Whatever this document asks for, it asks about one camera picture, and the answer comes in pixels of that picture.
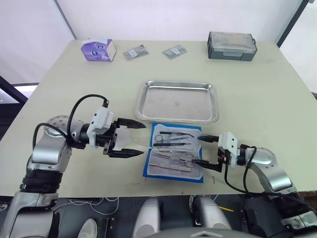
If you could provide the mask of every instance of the white wall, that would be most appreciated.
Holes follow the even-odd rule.
[[[0,75],[40,82],[73,37],[53,0],[0,1]]]
[[[304,9],[281,51],[307,87],[317,93],[317,1]]]
[[[209,31],[276,41],[301,0],[58,0],[79,39],[203,40]]]

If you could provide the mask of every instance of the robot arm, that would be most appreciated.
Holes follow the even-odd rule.
[[[101,146],[104,148],[103,154],[118,158],[143,153],[132,149],[114,149],[119,139],[118,128],[145,128],[145,125],[130,119],[112,122],[113,113],[108,111],[107,103],[96,111],[90,123],[72,120],[71,140],[53,128],[44,127],[44,135],[36,143],[27,163],[20,191],[11,202],[0,238],[57,237],[59,214],[52,208],[57,202],[57,190],[67,168],[72,147],[84,149],[86,144],[93,148]],[[67,134],[68,116],[54,117],[48,124]]]
[[[296,187],[287,173],[277,163],[275,155],[268,149],[253,148],[247,145],[238,146],[238,140],[230,132],[218,136],[201,136],[198,139],[206,142],[218,142],[218,164],[209,164],[208,161],[195,160],[198,165],[218,172],[222,171],[222,164],[231,167],[248,166],[259,177],[260,183],[269,198],[275,203],[282,217],[282,224],[293,231],[305,230],[317,227],[317,215],[302,203],[295,200],[285,199],[279,194],[288,195],[297,200],[302,200]]]

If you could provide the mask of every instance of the stainless steel tray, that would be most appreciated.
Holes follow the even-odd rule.
[[[216,91],[207,83],[148,81],[136,114],[141,120],[211,124],[219,118]]]

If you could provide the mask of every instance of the purple tissue box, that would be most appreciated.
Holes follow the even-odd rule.
[[[112,61],[115,55],[115,47],[112,39],[89,39],[83,42],[81,51],[86,60]]]

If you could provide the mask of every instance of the white table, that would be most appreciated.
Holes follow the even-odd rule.
[[[68,115],[83,95],[97,93],[110,100],[115,117],[137,119],[140,88],[149,80],[193,81],[217,89],[220,117],[202,125],[204,134],[231,131],[241,143],[273,151],[298,190],[317,189],[317,103],[304,82],[274,43],[258,42],[252,62],[210,60],[206,42],[115,41],[113,62],[86,61],[81,42],[72,41],[48,71],[0,143],[0,195],[13,195],[25,175],[32,153],[35,126],[57,115]],[[122,52],[144,44],[149,55],[127,61]],[[162,51],[177,44],[188,53],[169,60]],[[100,99],[88,99],[75,118],[89,122]],[[131,148],[145,153],[129,159],[109,158],[102,148],[73,149],[59,189],[61,197],[115,197],[236,193],[223,173],[204,170],[204,183],[142,177],[148,128],[130,130]],[[217,144],[203,143],[203,159],[217,160]],[[230,169],[229,180],[242,188],[244,168]],[[262,191],[253,172],[250,190]]]

